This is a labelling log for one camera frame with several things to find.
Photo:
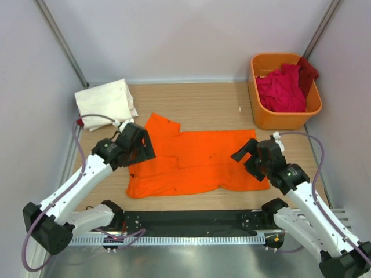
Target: robotic arm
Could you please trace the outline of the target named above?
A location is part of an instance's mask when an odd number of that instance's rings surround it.
[[[267,177],[272,186],[297,204],[310,224],[281,199],[262,206],[266,221],[289,232],[300,242],[318,261],[326,278],[359,277],[368,272],[370,265],[363,257],[371,258],[371,243],[360,242],[336,218],[312,187],[308,175],[300,166],[287,164],[282,151],[282,143],[271,136],[270,140],[262,142],[251,139],[232,155],[238,162],[249,153],[246,170],[260,181]]]
[[[54,204],[53,200],[77,180],[82,168],[39,205],[29,202],[23,208],[28,232],[40,213],[52,205],[31,234],[51,255],[63,251],[72,238],[78,235],[98,227],[117,228],[122,223],[123,210],[109,200],[89,210],[73,212],[81,200],[118,167],[126,167],[155,157],[150,137],[144,128],[135,123],[127,123],[120,130],[114,142],[106,138],[97,143],[86,160],[83,176],[57,203]]]

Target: pink cloth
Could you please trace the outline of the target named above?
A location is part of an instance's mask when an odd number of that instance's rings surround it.
[[[273,112],[305,112],[305,98],[299,88],[299,65],[282,64],[281,70],[256,78],[261,104]]]

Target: gray floor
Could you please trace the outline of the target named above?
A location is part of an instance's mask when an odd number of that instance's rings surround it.
[[[298,243],[286,236],[284,248],[296,247]],[[101,250],[101,247],[69,247],[52,260],[41,277],[322,277],[318,264],[306,250],[277,254],[261,246],[177,246],[133,247],[98,254]],[[68,262],[84,263],[71,266]]]

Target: metal pole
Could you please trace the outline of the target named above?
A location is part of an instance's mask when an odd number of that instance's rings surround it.
[[[61,31],[58,28],[57,23],[54,21],[52,14],[50,13],[48,7],[46,6],[44,0],[34,0],[35,4],[39,8],[40,12],[42,13],[44,19],[46,20],[50,30],[52,31],[54,37],[56,38],[58,44],[62,48],[68,62],[71,64],[72,68],[74,69],[75,73],[77,74],[78,79],[80,80],[82,86],[84,88],[88,88],[89,84],[86,81],[80,66],[78,65],[74,55],[71,52],[70,47],[68,46],[66,40],[64,39]]]
[[[312,37],[311,42],[307,46],[303,56],[308,59],[309,56],[312,54],[314,48],[317,46],[320,38],[322,37],[323,33],[325,32],[327,26],[329,25],[331,19],[339,9],[340,5],[343,3],[343,0],[332,0],[329,8],[327,9],[325,15],[323,16],[321,23],[319,24],[314,36]]]

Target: orange cloth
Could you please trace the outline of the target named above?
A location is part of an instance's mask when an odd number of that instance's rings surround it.
[[[268,189],[246,172],[244,162],[231,155],[242,148],[254,130],[179,132],[180,124],[152,114],[145,125],[156,158],[129,166],[126,193],[132,198],[197,194],[218,187],[233,191]]]

